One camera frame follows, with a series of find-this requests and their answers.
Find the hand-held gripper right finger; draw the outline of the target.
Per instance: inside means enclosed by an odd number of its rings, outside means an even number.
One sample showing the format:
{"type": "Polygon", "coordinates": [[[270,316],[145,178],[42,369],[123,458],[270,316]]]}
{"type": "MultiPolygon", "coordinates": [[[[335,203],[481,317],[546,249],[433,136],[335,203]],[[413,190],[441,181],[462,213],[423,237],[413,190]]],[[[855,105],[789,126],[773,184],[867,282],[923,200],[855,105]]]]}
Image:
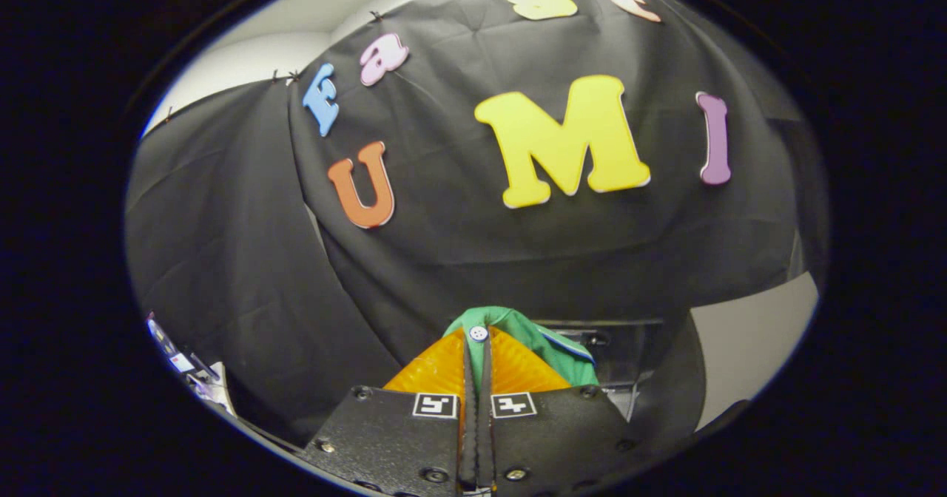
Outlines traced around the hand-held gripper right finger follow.
{"type": "Polygon", "coordinates": [[[494,496],[579,496],[644,449],[598,385],[572,386],[540,356],[489,328],[478,399],[478,484],[494,496]]]}

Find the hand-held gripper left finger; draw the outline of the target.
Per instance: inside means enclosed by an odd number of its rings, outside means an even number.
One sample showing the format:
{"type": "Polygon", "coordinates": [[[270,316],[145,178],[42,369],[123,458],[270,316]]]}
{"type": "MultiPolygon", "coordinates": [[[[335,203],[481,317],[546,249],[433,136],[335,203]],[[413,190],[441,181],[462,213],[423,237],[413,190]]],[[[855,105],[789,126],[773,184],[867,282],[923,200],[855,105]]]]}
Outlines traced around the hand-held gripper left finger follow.
{"type": "Polygon", "coordinates": [[[477,404],[467,337],[433,343],[382,387],[353,386],[302,458],[390,496],[460,496],[476,486],[477,404]]]}

